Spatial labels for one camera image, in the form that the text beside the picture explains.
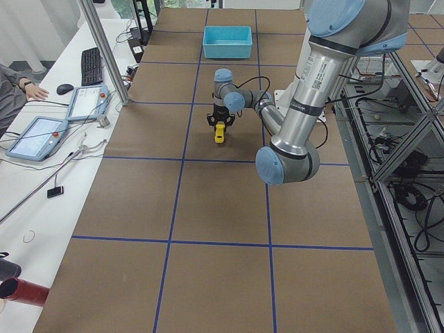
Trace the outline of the person's hand on desk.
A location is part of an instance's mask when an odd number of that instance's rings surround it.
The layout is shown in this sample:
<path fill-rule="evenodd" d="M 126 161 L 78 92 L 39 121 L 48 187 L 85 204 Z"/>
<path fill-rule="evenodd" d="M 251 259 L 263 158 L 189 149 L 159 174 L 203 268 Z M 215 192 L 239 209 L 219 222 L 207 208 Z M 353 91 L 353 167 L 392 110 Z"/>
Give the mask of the person's hand on desk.
<path fill-rule="evenodd" d="M 25 86 L 25 92 L 28 100 L 44 101 L 49 96 L 48 91 L 34 84 Z"/>

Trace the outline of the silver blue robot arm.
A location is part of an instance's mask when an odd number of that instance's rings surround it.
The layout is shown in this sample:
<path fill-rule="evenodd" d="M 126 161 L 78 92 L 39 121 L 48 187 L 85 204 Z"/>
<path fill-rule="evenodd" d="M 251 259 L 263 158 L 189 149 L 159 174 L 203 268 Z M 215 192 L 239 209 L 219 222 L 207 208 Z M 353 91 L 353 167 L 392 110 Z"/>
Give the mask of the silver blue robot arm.
<path fill-rule="evenodd" d="M 409 1 L 313 1 L 307 16 L 310 53 L 289 107 L 260 99 L 255 110 L 271 132 L 255 166 L 270 185 L 300 182 L 318 171 L 318 151 L 309 136 L 344 64 L 354 56 L 401 49 L 407 41 Z"/>
<path fill-rule="evenodd" d="M 284 123 L 284 115 L 276 107 L 268 92 L 243 89 L 233 83 L 233 73 L 226 68 L 214 72 L 213 111 L 207 114 L 207 122 L 223 131 L 230 127 L 236 115 L 244 109 L 256 112 L 270 135 L 277 134 Z"/>

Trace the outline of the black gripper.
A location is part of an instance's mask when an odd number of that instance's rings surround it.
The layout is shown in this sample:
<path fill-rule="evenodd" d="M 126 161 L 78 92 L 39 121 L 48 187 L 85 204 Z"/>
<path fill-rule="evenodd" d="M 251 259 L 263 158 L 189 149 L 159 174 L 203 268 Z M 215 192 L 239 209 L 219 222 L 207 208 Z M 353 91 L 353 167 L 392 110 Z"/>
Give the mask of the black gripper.
<path fill-rule="evenodd" d="M 206 119 L 209 126 L 216 127 L 216 124 L 221 122 L 226 127 L 230 127 L 235 121 L 235 115 L 230 114 L 229 110 L 225 106 L 213 106 L 213 111 L 207 113 Z"/>

